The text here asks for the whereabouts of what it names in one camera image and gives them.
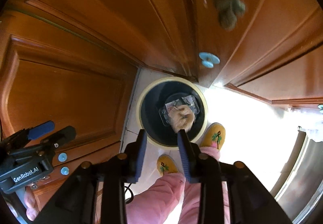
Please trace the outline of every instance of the round knob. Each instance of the round knob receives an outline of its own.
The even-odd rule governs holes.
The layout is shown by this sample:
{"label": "round knob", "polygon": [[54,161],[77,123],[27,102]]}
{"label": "round knob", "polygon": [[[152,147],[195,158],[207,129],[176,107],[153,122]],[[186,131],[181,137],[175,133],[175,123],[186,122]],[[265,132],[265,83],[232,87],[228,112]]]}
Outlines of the round knob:
{"label": "round knob", "polygon": [[202,59],[202,65],[207,68],[213,68],[214,65],[220,63],[220,59],[211,53],[201,52],[199,53],[199,57]]}
{"label": "round knob", "polygon": [[66,166],[62,167],[61,174],[62,175],[68,175],[69,174],[69,168],[66,167]]}
{"label": "round knob", "polygon": [[67,154],[60,153],[58,159],[59,159],[59,162],[65,162],[67,160]]}

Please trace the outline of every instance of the person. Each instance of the person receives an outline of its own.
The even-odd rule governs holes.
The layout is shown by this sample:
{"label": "person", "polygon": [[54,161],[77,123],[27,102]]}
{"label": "person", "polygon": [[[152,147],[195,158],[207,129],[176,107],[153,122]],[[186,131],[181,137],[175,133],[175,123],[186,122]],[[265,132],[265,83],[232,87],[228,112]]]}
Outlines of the person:
{"label": "person", "polygon": [[[200,150],[219,160],[224,140],[225,128],[219,123],[213,123],[204,135]],[[148,190],[135,195],[133,201],[126,205],[128,224],[163,224],[178,205],[183,192],[184,200],[178,223],[197,224],[201,184],[185,181],[184,175],[168,155],[158,158],[157,170],[161,177]],[[225,182],[222,182],[222,190],[224,223],[229,224],[229,198]]]}

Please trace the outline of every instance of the yellow slipper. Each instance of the yellow slipper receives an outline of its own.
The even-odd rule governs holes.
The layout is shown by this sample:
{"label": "yellow slipper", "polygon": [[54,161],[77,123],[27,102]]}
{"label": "yellow slipper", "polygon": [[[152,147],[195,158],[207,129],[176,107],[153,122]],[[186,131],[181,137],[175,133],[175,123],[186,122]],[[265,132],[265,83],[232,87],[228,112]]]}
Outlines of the yellow slipper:
{"label": "yellow slipper", "polygon": [[225,140],[225,128],[220,123],[213,123],[204,134],[201,147],[214,147],[221,149]]}
{"label": "yellow slipper", "polygon": [[157,160],[157,170],[161,176],[168,173],[178,173],[174,160],[168,155],[161,155]]}

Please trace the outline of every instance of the pant leg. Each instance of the pant leg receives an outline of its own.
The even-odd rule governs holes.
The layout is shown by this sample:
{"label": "pant leg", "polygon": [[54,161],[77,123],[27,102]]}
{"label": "pant leg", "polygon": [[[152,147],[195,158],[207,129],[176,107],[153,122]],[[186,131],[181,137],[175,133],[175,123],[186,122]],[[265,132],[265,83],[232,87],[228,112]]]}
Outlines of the pant leg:
{"label": "pant leg", "polygon": [[148,190],[126,205],[128,224],[163,224],[184,190],[185,177],[170,173],[157,179]]}
{"label": "pant leg", "polygon": [[[201,147],[201,152],[206,153],[216,160],[220,158],[220,151],[217,148]],[[229,211],[229,197],[228,189],[225,182],[222,182],[223,190],[223,203],[224,203],[224,224],[230,223],[230,211]],[[190,184],[188,181],[185,183],[184,189],[184,201],[182,211],[180,214],[180,220],[178,224],[197,224],[199,216],[201,195],[201,184]]]}

